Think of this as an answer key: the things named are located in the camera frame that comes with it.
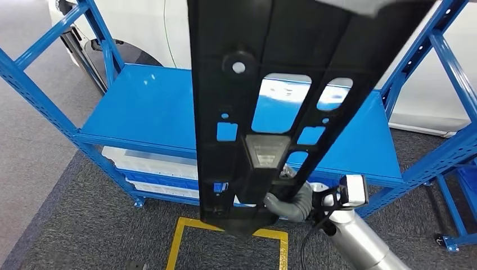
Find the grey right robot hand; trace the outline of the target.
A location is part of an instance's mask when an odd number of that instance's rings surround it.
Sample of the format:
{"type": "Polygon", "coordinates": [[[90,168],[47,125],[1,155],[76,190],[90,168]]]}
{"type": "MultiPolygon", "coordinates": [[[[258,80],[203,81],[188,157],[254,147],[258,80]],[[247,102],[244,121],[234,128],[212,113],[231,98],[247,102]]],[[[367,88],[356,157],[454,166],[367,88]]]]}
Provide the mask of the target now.
{"type": "Polygon", "coordinates": [[[281,201],[270,192],[267,192],[263,202],[270,212],[291,222],[303,222],[311,210],[312,192],[309,183],[305,181],[290,202],[281,201]]]}

